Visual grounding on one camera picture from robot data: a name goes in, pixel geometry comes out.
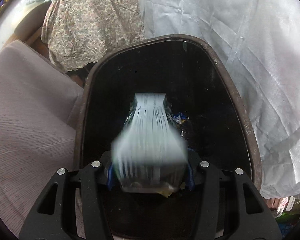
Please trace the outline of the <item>silver foil carton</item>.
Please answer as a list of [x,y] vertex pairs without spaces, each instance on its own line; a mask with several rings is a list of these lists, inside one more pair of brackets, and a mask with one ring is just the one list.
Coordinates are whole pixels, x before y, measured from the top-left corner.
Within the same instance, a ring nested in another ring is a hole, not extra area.
[[188,164],[187,143],[165,94],[135,94],[123,129],[111,144],[111,162],[125,192],[168,197],[178,191]]

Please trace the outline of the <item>blue foil wrapper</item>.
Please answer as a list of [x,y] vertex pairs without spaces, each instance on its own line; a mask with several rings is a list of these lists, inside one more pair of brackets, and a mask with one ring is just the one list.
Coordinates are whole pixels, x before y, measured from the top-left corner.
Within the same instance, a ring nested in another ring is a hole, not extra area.
[[189,120],[189,117],[179,112],[173,115],[173,120],[177,126],[181,126],[186,120]]

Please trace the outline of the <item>brown trash bin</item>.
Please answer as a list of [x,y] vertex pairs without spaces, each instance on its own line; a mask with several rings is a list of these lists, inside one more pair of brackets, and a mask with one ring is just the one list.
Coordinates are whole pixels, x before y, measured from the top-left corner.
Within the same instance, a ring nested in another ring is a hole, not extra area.
[[74,166],[91,236],[266,239],[261,158],[214,50],[187,35],[104,56],[86,81]]

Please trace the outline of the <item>white cover cloth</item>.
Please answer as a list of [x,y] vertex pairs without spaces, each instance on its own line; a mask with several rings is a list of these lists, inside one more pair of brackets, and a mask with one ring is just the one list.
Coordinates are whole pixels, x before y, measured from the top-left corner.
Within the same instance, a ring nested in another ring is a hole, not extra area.
[[229,72],[262,160],[265,198],[300,198],[299,0],[139,0],[147,38],[205,40]]

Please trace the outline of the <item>brown pot with white lid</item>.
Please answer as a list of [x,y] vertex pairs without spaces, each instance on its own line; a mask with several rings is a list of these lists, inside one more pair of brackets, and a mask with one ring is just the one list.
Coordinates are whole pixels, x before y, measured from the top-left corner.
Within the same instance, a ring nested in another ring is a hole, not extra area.
[[50,5],[51,1],[46,1],[31,9],[15,28],[14,35],[23,41],[28,40],[39,28],[42,27],[45,15]]

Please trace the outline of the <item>floral paisley cloth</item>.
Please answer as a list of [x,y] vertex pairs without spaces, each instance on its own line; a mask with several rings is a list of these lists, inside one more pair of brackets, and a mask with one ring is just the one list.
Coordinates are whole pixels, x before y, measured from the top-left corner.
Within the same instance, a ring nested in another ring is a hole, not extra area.
[[139,0],[53,0],[41,34],[50,61],[64,73],[144,38]]

